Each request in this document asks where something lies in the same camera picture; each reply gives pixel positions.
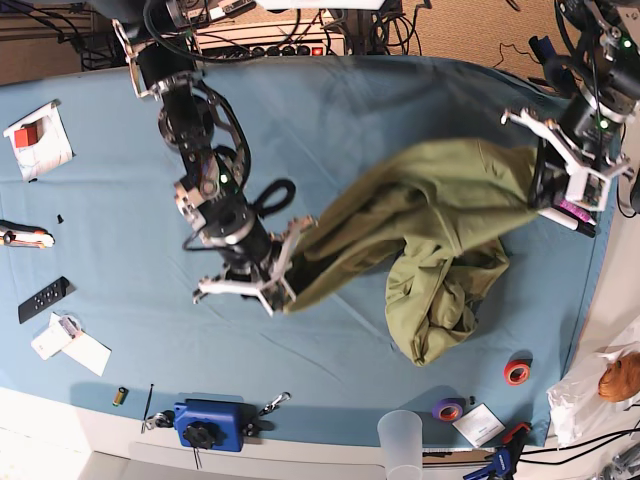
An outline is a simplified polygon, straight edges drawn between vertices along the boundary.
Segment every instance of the white plastic bag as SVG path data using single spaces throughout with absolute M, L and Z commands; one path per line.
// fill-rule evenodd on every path
M 565 377 L 547 390 L 551 421 L 558 445 L 565 447 L 595 430 L 640 399 L 640 393 L 611 403 L 598 395 L 598 382 L 607 367 L 629 353 L 640 352 L 640 317 L 611 342 L 605 353 L 592 353 L 573 366 Z

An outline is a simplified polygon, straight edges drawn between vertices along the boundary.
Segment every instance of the black remote control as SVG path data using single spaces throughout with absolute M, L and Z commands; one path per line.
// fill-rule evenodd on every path
M 59 300 L 62 300 L 67 294 L 71 293 L 73 288 L 64 277 L 60 277 L 48 287 L 43 288 L 26 300 L 18 307 L 18 318 L 20 323 L 24 323 L 31 317 L 35 317 L 38 313 L 50 307 Z

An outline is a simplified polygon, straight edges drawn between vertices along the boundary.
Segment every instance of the black knob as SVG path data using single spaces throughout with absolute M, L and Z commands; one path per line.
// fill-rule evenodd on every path
M 2 240 L 4 241 L 5 245 L 9 245 L 11 242 L 13 242 L 16 239 L 16 236 L 13 232 L 9 231 L 7 233 L 4 234 L 4 236 L 2 237 Z

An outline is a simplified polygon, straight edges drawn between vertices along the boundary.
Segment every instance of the clear plastic cup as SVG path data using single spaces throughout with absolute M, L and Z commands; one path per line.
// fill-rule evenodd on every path
M 387 413 L 378 422 L 387 480 L 422 478 L 422 420 L 406 410 Z

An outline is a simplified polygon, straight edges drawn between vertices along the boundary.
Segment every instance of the olive green cloth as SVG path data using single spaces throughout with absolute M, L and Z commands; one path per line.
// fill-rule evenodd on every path
M 471 307 L 507 269 L 498 236 L 535 218 L 526 201 L 534 162 L 532 148 L 460 139 L 376 165 L 300 240 L 287 275 L 298 297 L 285 311 L 404 248 L 387 279 L 389 332 L 416 365 L 433 361 L 475 330 Z

